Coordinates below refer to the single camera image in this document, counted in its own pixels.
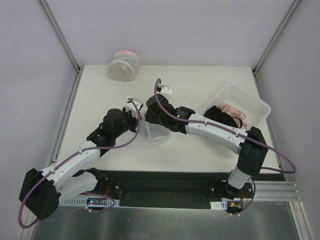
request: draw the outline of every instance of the plastic container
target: plastic container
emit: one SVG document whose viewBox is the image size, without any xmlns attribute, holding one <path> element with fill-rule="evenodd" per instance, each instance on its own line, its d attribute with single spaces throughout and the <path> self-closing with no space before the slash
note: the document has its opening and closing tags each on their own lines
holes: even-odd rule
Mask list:
<svg viewBox="0 0 320 240">
<path fill-rule="evenodd" d="M 209 108 L 220 104 L 228 104 L 243 112 L 246 116 L 243 122 L 247 124 L 247 129 L 259 128 L 271 112 L 270 106 L 260 98 L 252 96 L 234 84 L 229 84 L 212 98 L 199 113 L 204 115 Z"/>
<path fill-rule="evenodd" d="M 165 141 L 171 136 L 171 132 L 168 128 L 159 124 L 153 124 L 145 121 L 142 116 L 140 131 L 138 139 L 143 143 L 154 143 L 159 141 Z"/>
<path fill-rule="evenodd" d="M 134 79 L 140 65 L 140 58 L 129 50 L 116 51 L 108 67 L 108 75 L 114 80 L 129 82 Z"/>
</svg>

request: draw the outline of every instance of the white table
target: white table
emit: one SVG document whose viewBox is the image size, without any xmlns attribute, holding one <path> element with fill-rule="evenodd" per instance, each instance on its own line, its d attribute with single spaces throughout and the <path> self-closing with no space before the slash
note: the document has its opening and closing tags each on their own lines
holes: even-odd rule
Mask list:
<svg viewBox="0 0 320 240">
<path fill-rule="evenodd" d="M 170 103 L 199 111 L 208 100 L 227 84 L 236 84 L 258 96 L 249 67 L 226 66 L 165 66 L 142 65 L 135 78 L 121 82 L 108 78 L 107 65 L 86 65 L 76 94 L 59 160 L 86 139 L 98 127 L 107 111 L 122 109 L 126 97 L 146 102 L 154 94 L 157 78 L 171 87 Z M 270 134 L 266 123 L 260 128 L 268 145 Z M 116 145 L 126 143 L 134 136 L 126 132 Z M 238 155 L 208 139 L 172 132 L 160 143 L 144 143 L 136 139 L 127 147 L 110 150 L 99 161 L 87 168 L 121 171 L 168 172 L 230 172 L 237 164 Z M 276 156 L 269 151 L 263 166 L 278 168 Z"/>
</svg>

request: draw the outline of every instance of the white wall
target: white wall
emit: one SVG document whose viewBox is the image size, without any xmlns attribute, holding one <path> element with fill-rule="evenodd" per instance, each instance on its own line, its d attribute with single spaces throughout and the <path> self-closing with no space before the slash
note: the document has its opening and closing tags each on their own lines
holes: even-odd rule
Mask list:
<svg viewBox="0 0 320 240">
<path fill-rule="evenodd" d="M 48 162 L 75 72 L 36 0 L 0 2 L 0 239 L 18 229 L 24 176 Z"/>
<path fill-rule="evenodd" d="M 258 73 L 278 148 L 297 165 L 308 218 L 320 239 L 320 1 L 304 0 Z"/>
<path fill-rule="evenodd" d="M 80 65 L 254 67 L 293 0 L 48 0 Z"/>
</svg>

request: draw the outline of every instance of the white plastic basket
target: white plastic basket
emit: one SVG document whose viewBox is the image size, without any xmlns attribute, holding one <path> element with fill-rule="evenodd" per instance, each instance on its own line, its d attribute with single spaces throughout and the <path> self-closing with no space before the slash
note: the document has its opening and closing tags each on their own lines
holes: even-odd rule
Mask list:
<svg viewBox="0 0 320 240">
<path fill-rule="evenodd" d="M 260 98 L 252 96 L 236 85 L 229 84 L 212 98 L 199 113 L 204 115 L 209 108 L 220 104 L 228 104 L 243 112 L 246 116 L 243 122 L 247 124 L 247 129 L 259 128 L 271 112 L 270 106 Z"/>
</svg>

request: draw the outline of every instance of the robotic arm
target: robotic arm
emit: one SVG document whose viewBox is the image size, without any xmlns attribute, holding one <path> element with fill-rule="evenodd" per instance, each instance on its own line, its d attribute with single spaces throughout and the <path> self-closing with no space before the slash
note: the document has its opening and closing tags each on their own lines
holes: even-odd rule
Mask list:
<svg viewBox="0 0 320 240">
<path fill-rule="evenodd" d="M 231 127 L 206 118 L 184 106 L 174 108 L 169 103 L 172 96 L 169 86 L 158 84 L 155 91 L 158 99 L 154 95 L 146 102 L 148 109 L 145 114 L 145 120 L 147 122 L 162 125 L 172 132 L 209 138 L 239 155 L 237 165 L 229 175 L 227 182 L 215 189 L 215 192 L 224 198 L 233 199 L 238 196 L 239 190 L 244 186 L 245 182 L 252 176 L 259 174 L 268 149 L 237 135 L 242 134 L 265 144 L 266 141 L 261 131 L 256 127 L 251 127 L 250 130 Z M 159 103 L 175 118 L 164 112 Z M 237 134 L 234 135 L 217 126 L 231 130 L 231 132 L 236 131 Z"/>
<path fill-rule="evenodd" d="M 31 169 L 24 178 L 19 200 L 23 201 L 30 189 L 44 176 L 52 172 L 27 198 L 25 205 L 43 220 L 48 218 L 60 203 L 84 192 L 104 193 L 106 176 L 95 168 L 88 169 L 83 174 L 72 177 L 87 164 L 98 160 L 110 149 L 100 147 L 114 147 L 116 138 L 127 131 L 136 132 L 139 113 L 143 103 L 138 99 L 128 100 L 122 109 L 110 109 L 103 122 L 99 124 L 69 157 L 49 167 L 37 171 Z"/>
</svg>

